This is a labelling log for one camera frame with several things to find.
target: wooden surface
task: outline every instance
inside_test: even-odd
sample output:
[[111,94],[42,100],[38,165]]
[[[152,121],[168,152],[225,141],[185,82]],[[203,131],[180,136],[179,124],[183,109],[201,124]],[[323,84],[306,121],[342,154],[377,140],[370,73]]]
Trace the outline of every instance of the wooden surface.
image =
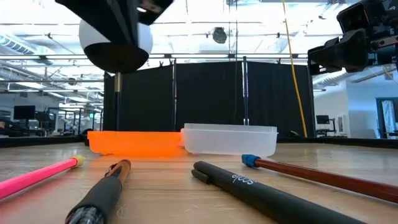
[[[83,154],[86,163],[0,201],[0,224],[63,223],[69,210],[121,158],[93,154],[83,143],[0,149],[0,181]],[[273,159],[398,185],[398,150],[326,144],[279,144]],[[272,223],[230,194],[192,177],[206,161],[368,223],[397,223],[398,205],[265,169],[238,156],[190,155],[132,161],[111,223]]]

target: pen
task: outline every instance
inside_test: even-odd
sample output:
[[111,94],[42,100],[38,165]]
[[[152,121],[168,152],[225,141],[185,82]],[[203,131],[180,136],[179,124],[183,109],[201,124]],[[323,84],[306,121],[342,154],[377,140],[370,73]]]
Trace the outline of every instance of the pen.
[[26,189],[67,169],[80,167],[84,162],[85,158],[83,156],[73,156],[65,161],[0,182],[0,199]]
[[65,223],[106,224],[119,200],[130,168],[131,163],[126,159],[111,165],[105,177],[69,212]]
[[316,169],[284,164],[281,162],[268,161],[254,155],[242,155],[242,162],[248,167],[262,167],[265,169],[274,170],[284,174],[301,177],[307,180],[316,181],[330,186],[339,187],[341,189],[350,190],[371,197],[376,197],[379,199],[398,203],[397,186],[382,184],[370,180],[363,180],[355,177],[347,177],[344,175],[333,174]]
[[279,223],[363,223],[203,161],[193,168],[197,179],[222,188]]

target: orange tray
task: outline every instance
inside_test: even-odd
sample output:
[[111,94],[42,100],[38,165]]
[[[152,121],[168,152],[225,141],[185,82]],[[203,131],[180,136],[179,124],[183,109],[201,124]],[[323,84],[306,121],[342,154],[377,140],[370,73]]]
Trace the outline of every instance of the orange tray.
[[87,138],[91,151],[102,155],[175,157],[187,153],[179,146],[180,133],[89,131]]

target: pink pen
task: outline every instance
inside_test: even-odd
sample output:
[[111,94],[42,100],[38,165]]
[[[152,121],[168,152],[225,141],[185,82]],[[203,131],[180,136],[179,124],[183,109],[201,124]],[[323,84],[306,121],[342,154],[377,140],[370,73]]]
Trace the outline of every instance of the pink pen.
[[73,156],[65,161],[0,182],[0,199],[58,174],[59,172],[65,171],[69,168],[79,167],[84,163],[84,161],[85,158],[81,155]]

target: black and white sphere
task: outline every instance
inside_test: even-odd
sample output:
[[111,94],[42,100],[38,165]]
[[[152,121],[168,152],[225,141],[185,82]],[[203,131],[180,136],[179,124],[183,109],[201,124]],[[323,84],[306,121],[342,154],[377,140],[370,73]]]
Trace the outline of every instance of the black and white sphere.
[[131,73],[148,60],[153,47],[150,27],[137,26],[138,44],[115,44],[85,21],[80,22],[80,45],[88,59],[107,72]]

